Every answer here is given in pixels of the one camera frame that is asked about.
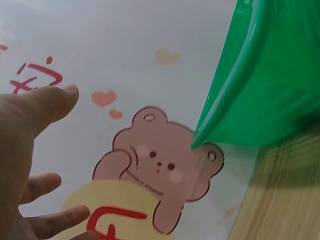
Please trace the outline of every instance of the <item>red chinese character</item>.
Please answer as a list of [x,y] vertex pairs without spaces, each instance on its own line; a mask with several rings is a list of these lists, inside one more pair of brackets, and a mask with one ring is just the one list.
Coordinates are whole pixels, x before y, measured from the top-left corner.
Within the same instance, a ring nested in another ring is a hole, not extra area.
[[[47,57],[47,59],[46,59],[46,64],[49,65],[49,64],[52,63],[52,61],[53,61],[52,57],[49,56],[49,57]],[[19,70],[16,72],[16,74],[17,74],[17,75],[21,74],[22,71],[25,69],[25,67],[38,70],[39,72],[42,72],[42,73],[45,73],[45,74],[48,74],[48,75],[54,77],[55,80],[54,80],[53,82],[51,82],[51,83],[49,84],[49,86],[57,85],[57,84],[61,83],[62,80],[63,80],[63,77],[62,77],[62,75],[61,75],[60,73],[57,73],[56,71],[53,71],[53,70],[51,70],[51,69],[49,69],[49,68],[46,68],[46,67],[44,67],[44,66],[40,66],[40,65],[37,65],[37,64],[33,64],[33,63],[32,63],[32,64],[29,64],[28,66],[27,66],[27,63],[24,63],[24,64],[19,68]],[[37,87],[31,88],[31,87],[29,87],[29,86],[27,85],[28,83],[32,82],[33,80],[36,80],[37,78],[38,78],[38,77],[35,76],[35,77],[32,77],[32,78],[29,78],[29,79],[25,80],[24,82],[18,82],[18,81],[16,81],[16,80],[11,80],[10,83],[15,86],[15,90],[13,91],[13,94],[18,94],[18,91],[19,91],[20,89],[25,90],[25,91],[30,91],[30,90],[33,90],[33,89],[37,89]]]
[[108,232],[106,235],[96,230],[96,225],[99,218],[106,214],[115,214],[115,215],[120,215],[127,218],[133,218],[138,220],[145,220],[148,217],[148,215],[138,211],[131,211],[131,210],[118,208],[114,206],[101,206],[92,213],[86,225],[86,230],[95,232],[98,235],[100,240],[123,240],[123,239],[116,238],[116,228],[113,224],[109,225]]
[[1,50],[7,51],[7,50],[8,50],[8,47],[5,46],[5,45],[1,45],[1,44],[0,44],[0,55],[1,55]]

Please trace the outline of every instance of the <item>finger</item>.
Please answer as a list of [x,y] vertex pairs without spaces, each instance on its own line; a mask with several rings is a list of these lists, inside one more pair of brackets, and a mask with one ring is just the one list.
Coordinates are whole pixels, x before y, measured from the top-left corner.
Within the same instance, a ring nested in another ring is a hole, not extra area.
[[21,199],[21,204],[28,204],[37,198],[51,193],[61,185],[61,177],[54,173],[45,173],[39,176],[31,176],[28,179],[26,190]]
[[58,233],[82,223],[89,216],[89,209],[80,205],[50,215],[26,217],[26,220],[32,226],[38,239],[50,239]]
[[76,85],[63,89],[46,86],[18,95],[23,109],[22,117],[29,123],[34,137],[48,125],[63,119],[76,105],[79,90]]
[[71,238],[70,240],[99,240],[99,237],[93,231],[86,231],[78,236]]

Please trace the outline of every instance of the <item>heart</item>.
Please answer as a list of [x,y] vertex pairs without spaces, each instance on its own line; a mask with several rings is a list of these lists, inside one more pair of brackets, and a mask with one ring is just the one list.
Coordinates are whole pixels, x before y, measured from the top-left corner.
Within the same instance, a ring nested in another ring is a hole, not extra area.
[[124,114],[121,111],[117,111],[116,109],[112,108],[109,111],[109,115],[110,115],[110,118],[112,119],[120,119]]
[[117,93],[115,91],[108,91],[106,93],[102,91],[96,91],[91,95],[92,102],[101,108],[112,104],[116,99]]
[[170,52],[168,47],[162,47],[154,53],[155,62],[162,66],[175,65],[180,57],[180,53]]

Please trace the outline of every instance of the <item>yellow shape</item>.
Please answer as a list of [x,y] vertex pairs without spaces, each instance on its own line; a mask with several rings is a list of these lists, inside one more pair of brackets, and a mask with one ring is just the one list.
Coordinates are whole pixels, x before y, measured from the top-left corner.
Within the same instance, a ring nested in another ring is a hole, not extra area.
[[179,62],[180,57],[180,53],[170,52],[168,47],[162,47],[154,53],[155,62],[162,66],[175,65]]
[[[130,182],[121,180],[92,181],[72,193],[62,209],[86,205],[91,214],[99,207],[116,207],[146,214],[146,219],[135,219],[117,214],[105,214],[99,218],[96,230],[104,235],[110,224],[115,227],[115,236],[121,240],[174,240],[173,233],[163,235],[153,226],[153,213],[158,200],[149,192]],[[88,220],[60,233],[58,240],[73,238],[86,231]]]

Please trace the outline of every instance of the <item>fingernail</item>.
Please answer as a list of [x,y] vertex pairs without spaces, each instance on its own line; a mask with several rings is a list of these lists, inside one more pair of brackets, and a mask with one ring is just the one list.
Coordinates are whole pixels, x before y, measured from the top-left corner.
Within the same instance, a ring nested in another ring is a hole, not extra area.
[[65,87],[63,88],[63,90],[65,90],[66,92],[72,92],[72,93],[74,93],[74,92],[77,92],[77,91],[78,91],[78,87],[77,87],[77,85],[75,85],[75,84],[71,84],[71,85],[65,86]]

